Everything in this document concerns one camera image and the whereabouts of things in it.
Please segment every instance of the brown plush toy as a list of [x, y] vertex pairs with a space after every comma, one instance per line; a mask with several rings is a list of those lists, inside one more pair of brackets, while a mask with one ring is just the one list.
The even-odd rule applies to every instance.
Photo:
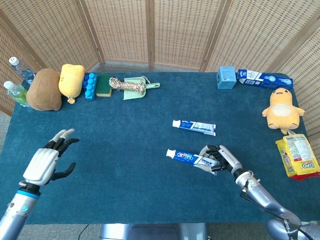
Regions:
[[26, 94], [28, 104], [39, 111], [58, 111], [61, 108], [59, 91], [60, 73], [51, 68], [40, 70], [34, 77]]

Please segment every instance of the green bottle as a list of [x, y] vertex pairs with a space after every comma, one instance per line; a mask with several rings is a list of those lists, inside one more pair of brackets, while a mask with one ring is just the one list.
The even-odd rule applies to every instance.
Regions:
[[6, 94], [13, 98], [18, 104], [22, 107], [30, 107], [26, 99], [27, 90], [25, 90], [22, 85], [6, 81], [3, 86], [7, 89]]

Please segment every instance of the lay's chip bag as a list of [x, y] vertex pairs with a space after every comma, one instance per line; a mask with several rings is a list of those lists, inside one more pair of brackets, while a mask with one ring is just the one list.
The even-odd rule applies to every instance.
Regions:
[[275, 142], [289, 178], [301, 181], [320, 177], [320, 166], [304, 134], [284, 136]]

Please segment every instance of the bottle cap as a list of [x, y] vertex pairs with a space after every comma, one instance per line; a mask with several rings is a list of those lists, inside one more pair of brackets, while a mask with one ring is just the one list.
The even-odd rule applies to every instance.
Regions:
[[9, 63], [11, 63], [12, 66], [17, 66], [19, 64], [19, 59], [15, 56], [12, 56], [9, 58]]
[[12, 90], [14, 89], [15, 84], [12, 81], [5, 81], [3, 86], [8, 90]]
[[168, 150], [166, 151], [166, 155], [165, 155], [165, 156], [174, 159], [175, 154], [176, 154], [176, 150], [170, 150], [170, 149], [168, 149]]
[[172, 127], [179, 128], [179, 127], [180, 127], [180, 124], [181, 124], [181, 121], [180, 121], [180, 120], [178, 120], [178, 121], [173, 120], [173, 122], [172, 122]]

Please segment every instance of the dustpan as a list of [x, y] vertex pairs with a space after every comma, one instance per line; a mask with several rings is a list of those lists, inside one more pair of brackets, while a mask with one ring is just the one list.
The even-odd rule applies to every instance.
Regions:
[[[129, 77], [129, 78], [124, 78], [124, 82], [125, 83], [134, 83], [134, 84], [138, 84], [140, 83], [140, 81], [143, 81], [144, 85], [145, 85], [145, 89], [156, 89], [160, 87], [160, 83], [156, 82], [156, 83], [149, 83], [146, 84], [146, 79], [144, 77]], [[137, 93], [136, 91], [127, 91], [124, 90], [123, 93], [123, 100], [129, 100], [129, 99], [141, 99], [146, 95], [146, 91], [144, 91], [142, 94]]]

